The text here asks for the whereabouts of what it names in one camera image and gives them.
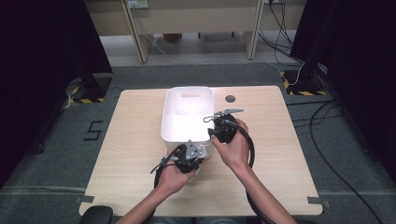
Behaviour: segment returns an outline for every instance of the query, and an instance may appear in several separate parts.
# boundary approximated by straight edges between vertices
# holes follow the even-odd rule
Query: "carpeted floor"
[[[381,164],[364,153],[361,140],[340,106],[334,102],[320,110],[316,118],[326,118],[314,120],[317,124],[312,126],[311,135],[309,120],[323,104],[315,102],[331,100],[332,96],[287,95],[276,66],[240,63],[114,67],[114,75],[97,75],[113,77],[105,100],[98,104],[71,104],[59,114],[44,142],[44,153],[26,155],[0,191],[0,223],[78,223],[79,204],[75,200],[88,185],[122,90],[191,85],[281,88],[318,194],[326,203],[322,215],[297,219],[317,223],[377,223],[367,206],[329,168],[321,153],[384,223],[396,223],[395,185]],[[88,133],[93,121],[98,121],[93,127],[101,131],[99,137],[84,141],[97,135]]]

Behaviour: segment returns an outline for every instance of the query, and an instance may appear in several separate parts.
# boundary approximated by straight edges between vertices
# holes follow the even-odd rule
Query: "black stand base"
[[[286,92],[291,95],[326,95],[323,87],[315,78],[303,81],[298,70],[285,70],[281,73]]]
[[[105,100],[111,77],[97,77],[98,86],[93,90],[87,90],[82,83],[78,84],[72,94],[73,103],[102,103]]]

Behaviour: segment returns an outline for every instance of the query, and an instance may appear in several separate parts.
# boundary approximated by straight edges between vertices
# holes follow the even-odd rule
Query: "person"
[[[248,132],[248,126],[241,119],[236,119],[239,126]],[[229,144],[222,144],[215,135],[211,136],[212,144],[218,150],[223,162],[233,171],[241,181],[253,202],[259,210],[270,220],[279,223],[296,223],[288,211],[264,186],[254,171],[248,166],[248,141],[239,131]],[[122,217],[118,224],[143,223],[150,214],[170,195],[180,191],[195,177],[195,170],[182,174],[175,165],[166,166],[160,176],[157,188],[153,189],[146,198]]]

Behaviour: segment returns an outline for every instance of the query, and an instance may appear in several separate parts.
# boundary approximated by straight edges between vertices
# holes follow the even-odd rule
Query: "desk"
[[[121,0],[141,63],[155,34],[242,31],[247,57],[253,57],[262,0],[150,0],[148,9],[135,10],[127,1]]]
[[[292,215],[319,215],[320,204],[304,154],[278,87],[211,88],[215,111],[244,108],[245,121],[256,148],[253,170]],[[115,216],[125,215],[153,188],[151,169],[165,155],[161,139],[163,106],[168,90],[123,91],[86,190],[90,206],[107,205]],[[233,95],[234,103],[225,97]],[[219,153],[204,161],[198,176],[161,204],[155,216],[255,216],[245,189],[221,161]]]

